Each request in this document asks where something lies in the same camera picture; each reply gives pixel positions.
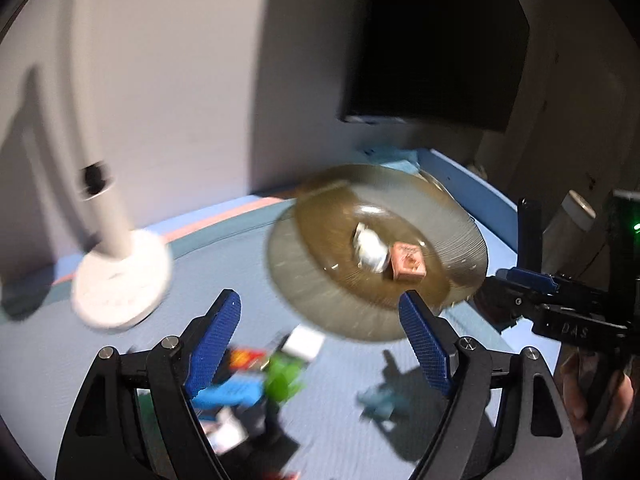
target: pink cube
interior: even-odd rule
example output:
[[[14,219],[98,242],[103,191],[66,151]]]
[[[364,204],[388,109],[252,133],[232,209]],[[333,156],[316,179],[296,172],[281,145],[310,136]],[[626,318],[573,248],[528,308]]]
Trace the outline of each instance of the pink cube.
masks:
[[[427,275],[420,247],[396,242],[391,247],[391,265],[394,269],[394,280],[419,282]]]

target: human hand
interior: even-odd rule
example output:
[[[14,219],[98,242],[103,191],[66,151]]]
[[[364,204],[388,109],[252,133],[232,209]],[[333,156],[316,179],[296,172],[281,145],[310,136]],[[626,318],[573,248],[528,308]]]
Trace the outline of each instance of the human hand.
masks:
[[[580,357],[577,352],[571,355],[560,367],[562,376],[562,399],[566,408],[569,422],[576,436],[584,435],[589,429],[589,422],[586,420],[587,400],[580,389],[578,373],[580,370]],[[613,374],[609,381],[609,388],[613,390],[620,378],[618,374]],[[634,390],[631,379],[623,374],[622,382],[617,391],[611,396],[611,406],[607,418],[602,425],[600,434],[602,436],[615,432],[625,420],[626,414],[634,400]]]

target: green toy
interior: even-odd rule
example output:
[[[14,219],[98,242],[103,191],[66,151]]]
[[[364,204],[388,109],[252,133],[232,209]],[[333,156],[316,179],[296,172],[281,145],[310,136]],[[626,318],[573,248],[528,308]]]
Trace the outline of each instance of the green toy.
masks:
[[[267,377],[264,381],[264,394],[275,402],[286,402],[303,385],[295,382],[302,372],[302,361],[291,359],[279,352],[269,358]]]

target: silver bolt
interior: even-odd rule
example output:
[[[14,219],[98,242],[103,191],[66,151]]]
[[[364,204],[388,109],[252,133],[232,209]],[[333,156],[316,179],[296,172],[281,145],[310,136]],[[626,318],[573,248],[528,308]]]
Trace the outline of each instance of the silver bolt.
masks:
[[[173,348],[178,346],[179,341],[180,340],[178,339],[178,336],[168,335],[167,337],[162,339],[160,344],[162,345],[162,348],[166,348],[167,350],[171,350],[171,349],[173,349]]]
[[[476,341],[472,337],[469,337],[468,335],[465,335],[464,337],[460,338],[460,346],[462,346],[462,348],[464,348],[465,350],[475,350],[476,348],[478,348],[478,341]]]
[[[540,352],[537,348],[533,348],[533,346],[527,346],[524,348],[524,355],[525,357],[535,361],[540,357]]]
[[[108,359],[112,355],[113,355],[113,347],[111,346],[105,346],[104,348],[100,348],[100,351],[98,352],[98,357],[100,359]]]

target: white round base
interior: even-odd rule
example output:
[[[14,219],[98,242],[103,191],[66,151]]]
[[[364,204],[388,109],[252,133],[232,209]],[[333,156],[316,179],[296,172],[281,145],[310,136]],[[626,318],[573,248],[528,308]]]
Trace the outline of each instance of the white round base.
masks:
[[[128,328],[151,314],[171,279],[172,258],[161,237],[132,231],[132,251],[123,260],[97,250],[82,259],[73,280],[73,309],[95,328]]]

